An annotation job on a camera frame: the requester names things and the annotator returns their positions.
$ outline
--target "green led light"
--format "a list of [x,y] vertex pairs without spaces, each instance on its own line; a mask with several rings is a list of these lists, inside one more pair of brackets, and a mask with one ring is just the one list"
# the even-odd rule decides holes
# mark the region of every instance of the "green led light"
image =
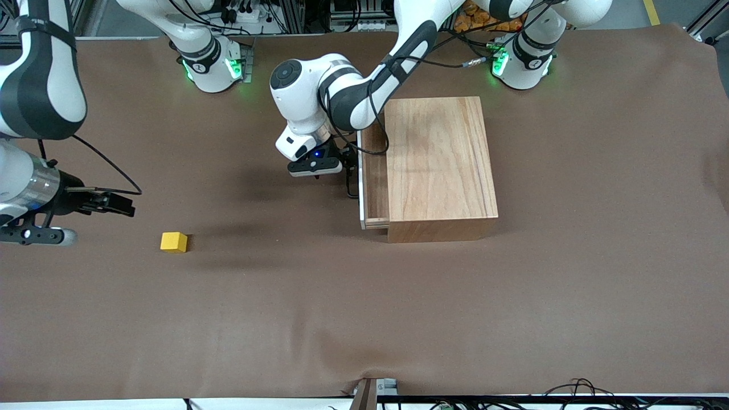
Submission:
[[544,77],[545,75],[549,74],[549,64],[551,62],[552,62],[552,58],[549,57],[549,59],[547,60],[547,63],[545,63],[545,70],[542,71],[542,77]]
[[496,54],[499,51],[502,51],[504,49],[504,46],[501,44],[496,44],[496,43],[488,43],[486,45],[486,48],[488,49],[488,51],[491,51],[492,53]]
[[184,60],[182,61],[182,66],[184,67],[184,70],[187,73],[187,78],[189,78],[190,81],[194,81],[192,79],[192,73],[190,72],[190,68],[187,66],[187,63],[185,63]]
[[242,68],[241,68],[241,62],[237,60],[228,60],[225,59],[225,64],[228,67],[228,71],[230,71],[230,75],[233,78],[241,78],[242,74]]
[[506,69],[506,64],[508,62],[509,53],[503,50],[499,53],[498,57],[496,57],[496,60],[494,60],[494,65],[491,67],[491,71],[497,77],[504,74],[504,69]]

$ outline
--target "yellow block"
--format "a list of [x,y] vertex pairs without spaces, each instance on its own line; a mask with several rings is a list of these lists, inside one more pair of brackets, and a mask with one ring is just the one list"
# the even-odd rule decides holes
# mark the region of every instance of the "yellow block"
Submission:
[[187,252],[187,236],[182,232],[165,232],[162,234],[160,249],[167,253]]

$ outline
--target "wood grain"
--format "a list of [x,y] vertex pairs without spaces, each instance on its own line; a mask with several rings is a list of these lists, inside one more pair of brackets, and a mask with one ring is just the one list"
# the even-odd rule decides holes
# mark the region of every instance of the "wood grain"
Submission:
[[482,238],[498,217],[478,97],[391,100],[389,241]]
[[[385,148],[385,133],[375,123],[362,130],[362,148],[378,152]],[[364,191],[364,226],[367,229],[387,228],[389,223],[389,195],[387,192],[387,156],[362,155]]]

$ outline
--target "table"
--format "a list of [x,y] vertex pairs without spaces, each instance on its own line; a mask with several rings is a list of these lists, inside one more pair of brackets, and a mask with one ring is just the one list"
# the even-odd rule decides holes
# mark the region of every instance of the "table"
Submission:
[[[729,390],[729,102],[678,26],[565,35],[538,88],[422,66],[398,98],[480,96],[499,201],[488,239],[385,243],[343,175],[294,179],[268,73],[391,34],[262,39],[206,95],[167,41],[83,42],[79,135],[143,187],[136,217],[58,218],[78,245],[0,246],[0,400]],[[431,56],[465,61],[451,45]],[[88,184],[123,180],[69,140]],[[158,250],[161,233],[192,251]]]

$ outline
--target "white robot link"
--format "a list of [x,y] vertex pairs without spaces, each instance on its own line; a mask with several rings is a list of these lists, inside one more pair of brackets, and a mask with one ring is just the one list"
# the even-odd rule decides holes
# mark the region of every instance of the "white robot link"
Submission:
[[[54,215],[134,215],[132,201],[83,182],[16,147],[13,139],[65,139],[86,118],[68,0],[20,0],[22,55],[0,66],[0,241],[72,244],[75,232],[50,227]],[[36,217],[44,216],[40,225]]]
[[241,45],[195,21],[215,0],[117,0],[126,10],[147,19],[170,38],[182,56],[187,76],[206,93],[218,93],[243,79]]
[[[350,166],[351,155],[343,155],[331,136],[337,130],[362,130],[377,120],[385,103],[433,48],[440,26],[463,3],[464,0],[395,0],[397,42],[367,77],[340,54],[279,64],[271,74],[270,90],[287,121],[276,148],[292,161],[289,173],[294,177],[319,176],[341,171],[343,162],[345,167]],[[594,24],[605,16],[612,0],[475,0],[475,3],[503,21],[530,10],[525,29],[510,35],[515,38],[504,40],[505,46],[493,65],[494,74],[506,85],[527,89],[546,74],[566,22],[577,27]],[[463,66],[487,60],[476,58]]]

